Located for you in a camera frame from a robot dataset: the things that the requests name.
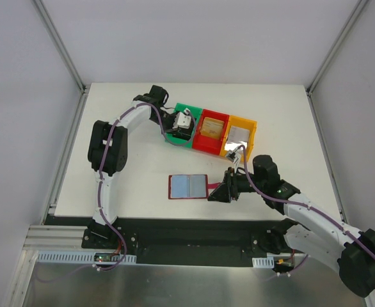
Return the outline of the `red leather card holder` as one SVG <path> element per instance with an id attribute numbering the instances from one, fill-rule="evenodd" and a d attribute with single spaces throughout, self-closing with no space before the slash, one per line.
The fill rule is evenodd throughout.
<path id="1" fill-rule="evenodd" d="M 217 188 L 220 182 L 209 183 L 208 176 L 170 175 L 168 177 L 168 198 L 170 200 L 207 199 L 209 191 Z"/>

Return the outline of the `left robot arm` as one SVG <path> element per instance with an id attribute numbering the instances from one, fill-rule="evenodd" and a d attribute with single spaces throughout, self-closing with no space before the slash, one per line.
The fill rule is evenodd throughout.
<path id="1" fill-rule="evenodd" d="M 96 205 L 84 231 L 82 248 L 123 248 L 125 239 L 114 227 L 120 172 L 128 158 L 128 138 L 142 123 L 150 120 L 160 128 L 165 140 L 177 147 L 193 141 L 198 119 L 190 108 L 169 113 L 164 105 L 169 93 L 153 85 L 150 91 L 133 98 L 131 106 L 113 122 L 93 124 L 87 158 L 95 172 Z"/>

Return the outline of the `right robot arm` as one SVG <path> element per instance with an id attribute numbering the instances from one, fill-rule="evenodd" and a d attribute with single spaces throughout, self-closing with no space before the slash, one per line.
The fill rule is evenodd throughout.
<path id="1" fill-rule="evenodd" d="M 280 177 L 271 156 L 258 155 L 252 165 L 253 173 L 246 167 L 227 169 L 208 200 L 230 203 L 242 193 L 256 192 L 284 216 L 257 240 L 261 250 L 276 255 L 288 249 L 301 251 L 333 269 L 357 296 L 375 291 L 375 231 L 331 217 Z"/>

